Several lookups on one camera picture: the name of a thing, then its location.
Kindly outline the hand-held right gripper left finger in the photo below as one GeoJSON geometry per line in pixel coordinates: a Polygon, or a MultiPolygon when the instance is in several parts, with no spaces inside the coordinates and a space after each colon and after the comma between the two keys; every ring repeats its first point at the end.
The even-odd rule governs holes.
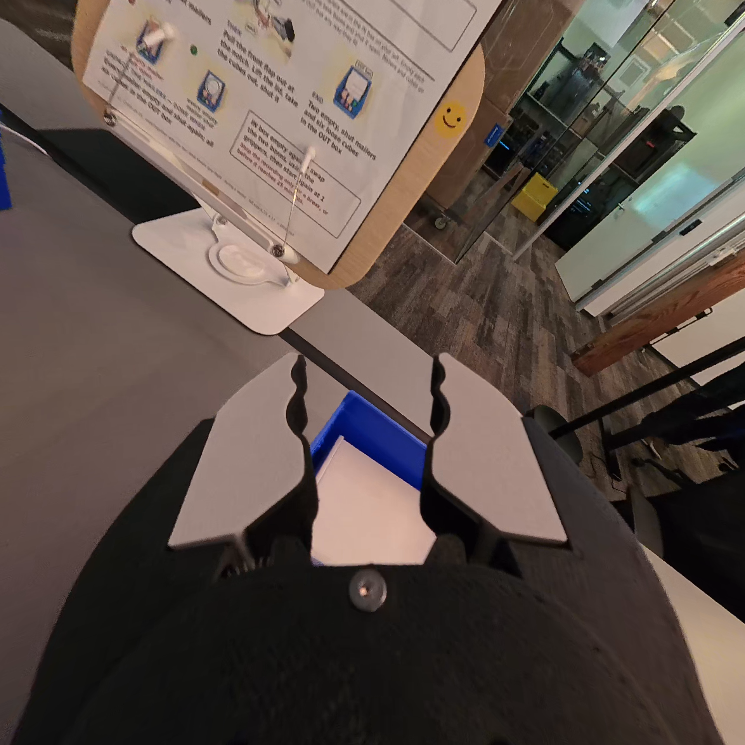
{"type": "Polygon", "coordinates": [[[306,363],[289,353],[219,409],[173,526],[174,550],[231,543],[266,551],[278,535],[307,550],[319,500],[309,443],[306,363]]]}

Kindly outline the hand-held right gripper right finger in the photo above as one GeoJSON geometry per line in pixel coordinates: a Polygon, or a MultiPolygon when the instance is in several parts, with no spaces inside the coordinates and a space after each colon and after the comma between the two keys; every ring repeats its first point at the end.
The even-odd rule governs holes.
{"type": "Polygon", "coordinates": [[[433,359],[431,429],[421,496],[430,487],[509,539],[568,541],[522,415],[448,353],[433,359]]]}

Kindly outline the white cardboard box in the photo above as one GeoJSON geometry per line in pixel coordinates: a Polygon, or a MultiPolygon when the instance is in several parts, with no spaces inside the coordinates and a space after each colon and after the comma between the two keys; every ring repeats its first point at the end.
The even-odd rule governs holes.
{"type": "Polygon", "coordinates": [[[424,523],[419,491],[343,437],[316,477],[319,507],[312,560],[327,566],[421,565],[435,534],[424,523]]]}

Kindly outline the black metal pole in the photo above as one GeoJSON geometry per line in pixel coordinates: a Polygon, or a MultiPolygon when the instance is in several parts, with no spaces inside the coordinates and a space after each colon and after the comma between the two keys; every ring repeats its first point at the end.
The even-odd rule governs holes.
{"type": "Polygon", "coordinates": [[[655,393],[658,393],[670,386],[676,385],[683,381],[685,378],[691,378],[696,374],[704,372],[705,370],[727,361],[736,355],[744,352],[744,337],[740,337],[720,349],[716,349],[703,357],[692,361],[683,367],[678,367],[672,372],[664,375],[663,377],[651,381],[646,385],[640,386],[637,389],[619,396],[609,403],[595,408],[587,414],[583,414],[570,422],[561,424],[560,426],[549,431],[548,434],[554,440],[574,433],[587,425],[599,423],[602,424],[603,420],[614,414],[615,412],[632,405],[643,398],[647,398],[655,393]]]}

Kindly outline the wooden beam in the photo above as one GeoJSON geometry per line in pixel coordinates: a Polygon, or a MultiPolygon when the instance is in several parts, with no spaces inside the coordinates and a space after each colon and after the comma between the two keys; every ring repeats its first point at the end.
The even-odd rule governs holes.
{"type": "Polygon", "coordinates": [[[685,280],[677,288],[620,321],[572,355],[582,375],[592,377],[744,287],[744,252],[685,280]]]}

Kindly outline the yellow bin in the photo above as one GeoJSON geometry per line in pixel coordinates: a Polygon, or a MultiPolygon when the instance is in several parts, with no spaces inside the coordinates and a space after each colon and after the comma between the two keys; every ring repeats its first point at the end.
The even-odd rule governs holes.
{"type": "Polygon", "coordinates": [[[558,188],[551,181],[540,173],[535,173],[513,198],[511,205],[530,222],[537,224],[557,193],[558,188]]]}

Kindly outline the wooden sign board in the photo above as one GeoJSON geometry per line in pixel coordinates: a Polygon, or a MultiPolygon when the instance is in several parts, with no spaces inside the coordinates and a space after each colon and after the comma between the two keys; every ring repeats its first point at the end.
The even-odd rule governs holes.
{"type": "MultiPolygon", "coordinates": [[[[169,149],[153,144],[124,114],[116,111],[107,98],[83,84],[88,56],[108,6],[108,1],[80,1],[75,12],[71,59],[84,98],[117,138],[189,193],[201,207],[208,206],[244,234],[256,233],[258,227],[248,221],[247,215],[230,206],[227,198],[218,194],[216,186],[204,177],[193,177],[169,149]]],[[[282,257],[285,268],[290,270],[290,280],[305,280],[322,290],[338,290],[367,274],[463,137],[462,133],[450,138],[437,132],[436,119],[445,100],[463,104],[466,115],[473,116],[480,103],[484,80],[484,56],[477,44],[332,271],[323,273],[303,256],[291,262],[282,257]]]]}

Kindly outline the black cabinet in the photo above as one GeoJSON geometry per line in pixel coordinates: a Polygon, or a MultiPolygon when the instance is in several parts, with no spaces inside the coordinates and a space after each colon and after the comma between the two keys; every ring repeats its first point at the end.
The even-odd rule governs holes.
{"type": "Polygon", "coordinates": [[[587,236],[696,136],[684,116],[682,104],[663,109],[595,181],[582,187],[545,237],[567,252],[587,236]]]}

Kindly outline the yellow smiley sticker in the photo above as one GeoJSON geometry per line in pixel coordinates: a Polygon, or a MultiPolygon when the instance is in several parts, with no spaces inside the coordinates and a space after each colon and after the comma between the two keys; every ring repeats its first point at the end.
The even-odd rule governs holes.
{"type": "Polygon", "coordinates": [[[448,100],[439,107],[433,116],[435,131],[443,138],[459,138],[465,132],[468,112],[461,102],[448,100]]]}

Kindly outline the brown wheeled crate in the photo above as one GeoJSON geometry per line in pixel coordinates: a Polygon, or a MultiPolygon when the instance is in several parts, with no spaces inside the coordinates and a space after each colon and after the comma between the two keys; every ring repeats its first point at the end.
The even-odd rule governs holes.
{"type": "Polygon", "coordinates": [[[485,61],[483,93],[476,114],[451,156],[426,191],[439,210],[443,230],[456,218],[455,203],[504,134],[510,112],[542,63],[578,14],[583,1],[505,1],[481,37],[485,61]]]}

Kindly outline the printed instruction sheet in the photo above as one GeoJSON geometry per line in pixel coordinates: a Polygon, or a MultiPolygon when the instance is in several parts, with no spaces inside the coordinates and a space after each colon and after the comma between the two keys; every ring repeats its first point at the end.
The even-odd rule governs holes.
{"type": "Polygon", "coordinates": [[[109,2],[82,83],[328,274],[502,2],[109,2]]]}

